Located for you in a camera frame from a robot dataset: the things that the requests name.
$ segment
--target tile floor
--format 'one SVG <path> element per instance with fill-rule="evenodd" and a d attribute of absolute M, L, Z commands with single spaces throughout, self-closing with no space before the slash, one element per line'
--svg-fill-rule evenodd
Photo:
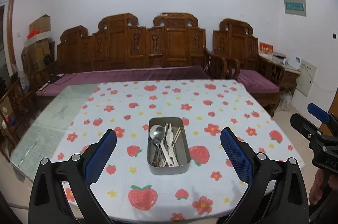
<path fill-rule="evenodd" d="M 274 120 L 290 139 L 305 162 L 303 177 L 306 190 L 309 193 L 317 168 L 312 166 L 311 160 L 313 158 L 313 153 L 309 149 L 308 142 L 290 126 L 290 117 L 295 112 L 297 111 L 294 108 L 291 108 L 288 112 L 277 112 L 275 113 Z M 21 183 L 16 178 L 13 167 L 0 155 L 0 190 L 8 203 L 19 205 L 20 208 L 14 208 L 13 211 L 24 224 L 28 223 L 27 208 L 29 205 L 31 187 L 32 183 L 28 179 L 25 179 L 25 181 Z M 79 213 L 78 210 L 74 210 L 75 215 L 78 215 Z M 217 219 L 203 219 L 193 223 L 215 224 L 216 221 Z"/>

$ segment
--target gray rectangular container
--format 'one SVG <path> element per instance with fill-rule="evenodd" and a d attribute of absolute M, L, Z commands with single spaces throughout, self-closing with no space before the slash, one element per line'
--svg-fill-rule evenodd
<path fill-rule="evenodd" d="M 180 136 L 177 139 L 177 142 L 174 146 L 174 152 L 176 154 L 179 166 L 178 167 L 177 166 L 173 166 L 173 167 L 152 166 L 151 163 L 153 162 L 153 158 L 154 158 L 157 147 L 154 145 L 151 138 L 148 137 L 148 165 L 149 165 L 150 171 L 156 175 L 170 175 L 170 174 L 185 173 L 189 168 L 191 157 L 189 153 L 187 138 L 185 137 L 185 131 L 184 131 L 182 119 L 179 117 L 152 118 L 149 120 L 149 129 L 154 125 L 161 125 L 164 127 L 166 123 L 172 124 L 173 126 L 172 131 L 174 133 L 174 136 L 176 134 L 177 129 L 181 128 Z"/>

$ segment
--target purple seat cushion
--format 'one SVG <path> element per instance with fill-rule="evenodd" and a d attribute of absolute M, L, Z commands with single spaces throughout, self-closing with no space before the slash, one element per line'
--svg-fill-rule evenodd
<path fill-rule="evenodd" d="M 279 87 L 257 71 L 249 69 L 241 69 L 237 82 L 242 83 L 249 93 L 276 93 Z"/>
<path fill-rule="evenodd" d="M 182 79 L 210 79 L 200 66 L 175 68 L 145 68 L 121 69 L 80 72 L 66 74 L 55 84 L 49 84 L 38 96 L 57 96 L 65 87 L 70 85 L 99 84 L 105 82 L 151 81 L 151 80 L 182 80 Z"/>

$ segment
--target metal screw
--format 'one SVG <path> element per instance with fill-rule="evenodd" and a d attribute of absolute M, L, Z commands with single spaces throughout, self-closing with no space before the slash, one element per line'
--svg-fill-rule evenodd
<path fill-rule="evenodd" d="M 295 165 L 295 164 L 297 163 L 297 160 L 294 159 L 293 157 L 290 158 L 289 161 L 290 161 L 290 163 L 291 163 L 292 165 Z"/>
<path fill-rule="evenodd" d="M 48 163 L 48 158 L 44 158 L 40 162 L 42 165 L 46 165 Z"/>
<path fill-rule="evenodd" d="M 74 154 L 73 156 L 72 156 L 72 160 L 73 161 L 77 161 L 77 160 L 79 160 L 80 159 L 80 155 L 77 153 L 77 154 Z"/>
<path fill-rule="evenodd" d="M 259 154 L 257 154 L 257 157 L 258 157 L 258 159 L 260 159 L 260 160 L 265 160 L 265 159 L 266 159 L 266 155 L 265 155 L 264 153 L 259 153 Z"/>

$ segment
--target human hand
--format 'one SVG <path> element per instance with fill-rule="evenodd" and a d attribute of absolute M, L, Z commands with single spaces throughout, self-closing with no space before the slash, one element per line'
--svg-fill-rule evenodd
<path fill-rule="evenodd" d="M 322 169 L 318 169 L 315 175 L 315 181 L 313 182 L 312 188 L 309 194 L 309 201 L 312 205 L 316 205 L 317 202 L 322 198 L 323 190 L 320 188 L 324 181 L 324 171 Z M 338 176 L 331 175 L 328 179 L 328 185 L 333 190 L 338 190 Z"/>

